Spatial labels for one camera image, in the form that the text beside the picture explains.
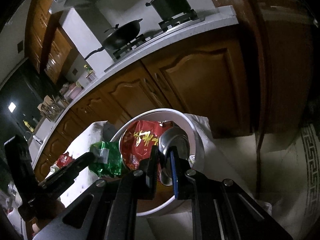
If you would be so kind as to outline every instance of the ceiling light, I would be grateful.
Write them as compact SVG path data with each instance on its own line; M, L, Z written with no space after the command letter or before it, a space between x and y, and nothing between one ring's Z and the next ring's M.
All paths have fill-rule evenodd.
M16 105L11 102L11 104L8 106L8 108L9 108L9 111L12 113L13 110L16 108Z

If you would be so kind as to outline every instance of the metal screw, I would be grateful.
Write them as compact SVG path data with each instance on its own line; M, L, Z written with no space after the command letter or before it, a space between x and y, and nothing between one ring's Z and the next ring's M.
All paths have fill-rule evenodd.
M106 184L106 181L103 179L99 179L96 181L96 186L97 187L103 187Z
M192 169L186 171L186 174L187 174L188 176L194 176L196 173L197 173L197 172L196 172L195 170L192 170Z
M230 187L230 186L233 185L233 180L232 180L232 179L225 179L225 180L223 181L223 184L226 185L226 186L228 186L228 187Z
M136 176L136 177L140 177L142 174L143 174L142 170L136 170L136 171L133 172L133 175Z

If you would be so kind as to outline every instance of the yellow bottle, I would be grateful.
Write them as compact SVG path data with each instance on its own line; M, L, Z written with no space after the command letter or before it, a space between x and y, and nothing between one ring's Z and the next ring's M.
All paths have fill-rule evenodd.
M34 132L35 129L27 121L23 120L23 122L24 122L25 126L29 128L29 130L31 132Z

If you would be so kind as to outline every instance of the stove burner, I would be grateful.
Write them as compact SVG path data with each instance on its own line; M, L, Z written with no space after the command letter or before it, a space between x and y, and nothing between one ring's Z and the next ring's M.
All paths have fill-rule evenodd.
M163 32L166 32L169 29L168 28L169 26L175 27L175 26L180 25L182 23L196 20L196 19L198 19L197 13L195 12L195 10L191 9L189 12L187 12L177 18L174 18L174 19L171 18L168 21L160 22L159 26Z
M116 59L121 57L122 53L127 53L132 49L135 49L146 42L146 38L143 34L137 36L133 41L129 42L128 44L124 45L122 48L116 50L113 55Z

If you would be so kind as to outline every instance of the gas stove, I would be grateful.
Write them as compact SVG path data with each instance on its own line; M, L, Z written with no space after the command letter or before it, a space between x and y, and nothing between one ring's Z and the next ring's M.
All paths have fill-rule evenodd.
M113 56L116 58L115 63L125 59L126 57L134 53L137 48L141 49L144 46L162 38L165 35L168 35L172 32L188 27L190 25L202 22L204 20L204 18L198 18L198 17L196 19L190 20L189 16L187 18L185 14L182 16L183 17L180 19L177 19L177 18L173 19L175 21L166 22L165 25L163 25L165 26L164 28L165 31L161 29L151 36L145 36L144 34L141 34L137 36L134 40L130 41L128 44L123 46L122 48L114 51Z
M189 21L195 21L197 19L197 13L195 12L195 10L191 9L187 13L184 13L176 18L171 18L168 21L159 22L159 26L164 32L166 32L169 29L169 27L173 28L175 26L181 25Z

